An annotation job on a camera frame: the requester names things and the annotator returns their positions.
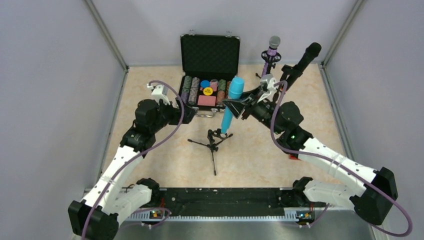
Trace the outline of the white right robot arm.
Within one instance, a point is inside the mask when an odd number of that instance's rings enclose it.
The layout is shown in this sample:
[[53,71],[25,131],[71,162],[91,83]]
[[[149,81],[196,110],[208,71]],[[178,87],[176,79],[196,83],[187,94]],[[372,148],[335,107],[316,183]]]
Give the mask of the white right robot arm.
[[240,99],[224,99],[223,104],[234,117],[253,117],[269,128],[272,140],[284,153],[313,164],[340,181],[333,184],[301,178],[293,187],[307,200],[350,209],[374,226],[383,224],[398,198],[391,170],[362,165],[324,145],[300,126],[304,117],[293,101],[277,104],[255,89],[244,92]]

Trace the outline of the teal microphone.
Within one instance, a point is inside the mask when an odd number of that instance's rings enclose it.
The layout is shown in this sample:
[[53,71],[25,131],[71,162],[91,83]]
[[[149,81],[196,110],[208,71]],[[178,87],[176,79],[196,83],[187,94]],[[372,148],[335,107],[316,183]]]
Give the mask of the teal microphone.
[[221,133],[226,134],[234,117],[234,100],[238,100],[244,91],[245,81],[241,77],[234,77],[228,88],[228,98],[222,103],[225,105],[224,115],[221,122]]

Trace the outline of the round base clamp stand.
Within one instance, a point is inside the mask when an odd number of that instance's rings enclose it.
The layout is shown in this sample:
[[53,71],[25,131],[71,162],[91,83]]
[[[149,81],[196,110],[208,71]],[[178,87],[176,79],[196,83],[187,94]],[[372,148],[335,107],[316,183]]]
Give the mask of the round base clamp stand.
[[[303,74],[304,70],[301,70],[298,66],[298,64],[295,64],[294,66],[290,65],[284,65],[282,67],[282,76],[280,77],[281,81],[287,82],[287,90],[294,84],[294,82]],[[283,87],[280,86],[277,90],[277,92],[272,97],[272,102],[276,103],[278,101],[279,95],[282,91]]]

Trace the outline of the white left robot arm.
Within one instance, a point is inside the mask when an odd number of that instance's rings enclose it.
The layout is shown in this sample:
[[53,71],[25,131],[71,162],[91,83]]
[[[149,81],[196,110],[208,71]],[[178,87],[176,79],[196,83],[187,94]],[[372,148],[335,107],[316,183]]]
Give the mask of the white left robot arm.
[[154,148],[155,134],[166,127],[189,124],[196,110],[178,103],[145,99],[138,103],[135,119],[123,135],[110,165],[80,201],[72,201],[68,215],[73,233],[85,240],[112,240],[122,223],[152,199],[154,185],[137,183],[121,193],[124,183],[147,153]]

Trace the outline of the purple glitter microphone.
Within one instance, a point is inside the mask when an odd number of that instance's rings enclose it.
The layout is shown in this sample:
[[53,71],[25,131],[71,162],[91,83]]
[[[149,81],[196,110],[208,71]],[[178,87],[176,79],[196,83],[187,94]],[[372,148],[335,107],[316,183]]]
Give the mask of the purple glitter microphone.
[[274,35],[269,39],[268,43],[268,49],[261,53],[261,57],[265,61],[261,77],[270,74],[271,69],[274,69],[276,64],[281,60],[281,55],[277,51],[281,43],[280,37]]

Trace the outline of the small black tripod stand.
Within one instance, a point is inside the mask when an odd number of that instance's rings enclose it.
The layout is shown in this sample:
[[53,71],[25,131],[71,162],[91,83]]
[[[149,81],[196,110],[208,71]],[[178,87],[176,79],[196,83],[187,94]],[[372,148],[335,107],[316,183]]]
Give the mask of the small black tripod stand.
[[192,139],[188,139],[187,141],[189,143],[198,144],[198,145],[204,146],[204,147],[209,149],[209,151],[211,153],[211,157],[212,157],[213,174],[214,174],[214,176],[217,176],[214,153],[218,152],[218,150],[219,150],[218,146],[222,142],[231,138],[233,135],[234,135],[233,133],[230,133],[230,134],[223,133],[220,128],[217,128],[216,130],[209,129],[207,131],[208,144],[204,144],[204,143],[201,143],[201,142],[198,142],[198,141],[194,141]]

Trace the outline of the black microphone orange end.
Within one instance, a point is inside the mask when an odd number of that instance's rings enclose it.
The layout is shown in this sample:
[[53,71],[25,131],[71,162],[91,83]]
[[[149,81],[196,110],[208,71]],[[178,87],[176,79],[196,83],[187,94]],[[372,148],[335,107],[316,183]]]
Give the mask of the black microphone orange end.
[[300,70],[304,70],[308,67],[308,65],[316,58],[318,57],[319,53],[322,50],[322,46],[317,43],[317,42],[313,42],[311,43],[305,50],[305,53],[303,54],[303,56],[301,57],[301,59],[299,60],[299,62],[297,63],[297,65],[299,66]]

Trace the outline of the shock mount tripod stand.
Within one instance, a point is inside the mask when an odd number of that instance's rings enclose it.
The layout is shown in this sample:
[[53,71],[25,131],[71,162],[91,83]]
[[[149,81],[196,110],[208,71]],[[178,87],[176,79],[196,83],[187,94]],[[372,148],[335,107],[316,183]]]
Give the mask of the shock mount tripod stand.
[[278,53],[277,49],[271,47],[269,47],[268,50],[263,51],[261,53],[261,57],[264,60],[265,64],[263,66],[262,73],[255,74],[255,76],[259,79],[264,75],[270,74],[271,69],[274,69],[276,67],[276,64],[282,59],[282,56],[280,55],[280,53]]

